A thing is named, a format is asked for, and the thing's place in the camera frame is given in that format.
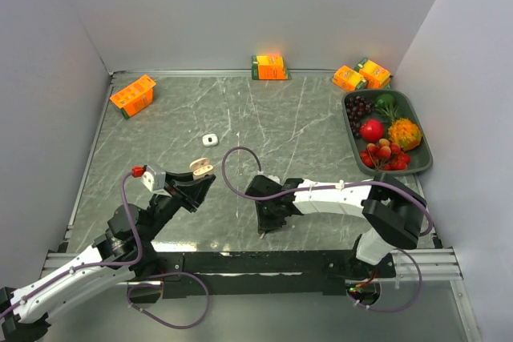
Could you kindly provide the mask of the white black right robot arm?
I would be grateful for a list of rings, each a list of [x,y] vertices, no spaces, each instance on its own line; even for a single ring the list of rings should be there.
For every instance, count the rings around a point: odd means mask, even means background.
[[[363,218],[370,229],[355,242],[351,270],[370,275],[395,248],[414,250],[422,236],[426,202],[387,174],[360,183],[322,183],[291,178],[284,184],[255,176],[244,192],[256,203],[258,231],[269,233],[286,225],[292,215],[338,214]]]

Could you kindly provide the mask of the beige earbud charging case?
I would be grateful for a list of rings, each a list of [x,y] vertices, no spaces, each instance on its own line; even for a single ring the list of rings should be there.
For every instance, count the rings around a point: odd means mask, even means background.
[[[192,172],[194,180],[203,178],[214,173],[214,166],[210,164],[210,159],[203,157],[192,161],[189,164],[189,169]]]

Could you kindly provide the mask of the white earbud charging case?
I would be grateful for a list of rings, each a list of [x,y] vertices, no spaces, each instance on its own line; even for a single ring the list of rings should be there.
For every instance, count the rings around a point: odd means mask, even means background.
[[[202,143],[205,147],[215,147],[218,145],[219,139],[216,134],[207,134],[202,137]]]

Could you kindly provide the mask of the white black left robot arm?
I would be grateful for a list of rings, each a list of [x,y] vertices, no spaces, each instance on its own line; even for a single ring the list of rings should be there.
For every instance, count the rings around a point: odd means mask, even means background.
[[[1,322],[5,341],[37,341],[57,312],[79,304],[126,280],[147,280],[160,258],[153,239],[180,209],[196,211],[216,177],[191,172],[164,175],[162,193],[153,194],[147,208],[127,201],[109,220],[107,230],[74,259],[23,288],[2,288]]]

